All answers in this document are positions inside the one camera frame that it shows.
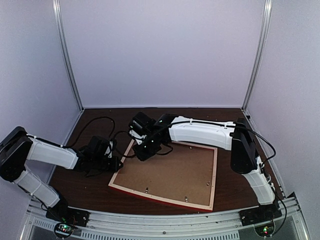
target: table surface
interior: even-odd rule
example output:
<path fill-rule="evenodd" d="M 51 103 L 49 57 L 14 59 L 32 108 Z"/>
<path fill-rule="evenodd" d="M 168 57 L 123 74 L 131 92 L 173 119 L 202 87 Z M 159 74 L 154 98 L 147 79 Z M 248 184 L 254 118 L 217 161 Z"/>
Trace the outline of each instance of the table surface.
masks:
<path fill-rule="evenodd" d="M 108 116 L 115 120 L 115 132 L 128 130 L 128 124 L 132 117 L 144 112 L 151 118 L 157 119 L 162 114 L 173 113 L 198 120 L 208 121 L 236 121 L 244 115 L 237 108 L 112 108 L 112 109 L 86 109 L 75 127 L 69 144 L 73 143 L 84 125 L 93 118 Z M 107 137 L 112 129 L 112 123 L 107 119 L 99 119 L 92 122 L 82 133 L 75 148 L 85 146 L 93 135 Z M 125 152 L 131 139 L 126 134 L 117 136 L 117 148 Z M 262 160 L 266 157 L 258 146 Z M 213 212 L 236 210 L 258 205 L 255 193 L 247 180 L 230 168 L 231 152 L 223 149 L 218 150 L 216 186 Z M 282 196 L 274 173 L 270 165 L 266 169 L 272 177 L 279 196 Z M 69 205 L 75 208 L 89 209 L 120 214 L 143 214 L 143 215 L 176 215 L 194 214 L 198 210 L 183 208 L 153 202 L 144 198 L 128 195 L 108 187 L 113 173 L 104 172 L 95 177 L 85 177 L 85 173 L 67 170 L 57 167 L 50 185 L 56 188 L 67 199 Z"/>

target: white backdrop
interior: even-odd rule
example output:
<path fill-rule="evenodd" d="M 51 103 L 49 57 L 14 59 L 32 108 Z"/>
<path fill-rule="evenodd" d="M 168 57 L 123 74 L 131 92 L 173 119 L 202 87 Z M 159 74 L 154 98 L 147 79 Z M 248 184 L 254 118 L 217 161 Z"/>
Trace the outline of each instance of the white backdrop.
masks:
<path fill-rule="evenodd" d="M 274 1 L 248 110 L 277 149 L 287 195 L 296 193 L 311 239 L 320 220 L 320 1 Z"/>
<path fill-rule="evenodd" d="M 23 126 L 30 134 L 62 144 L 79 110 L 52 0 L 1 1 L 0 16 L 0 142 Z M 44 181 L 53 169 L 36 161 L 28 165 Z M 18 186 L 0 178 L 0 239 L 18 239 L 29 202 Z"/>
<path fill-rule="evenodd" d="M 240 107 L 265 1 L 61 0 L 90 107 Z"/>

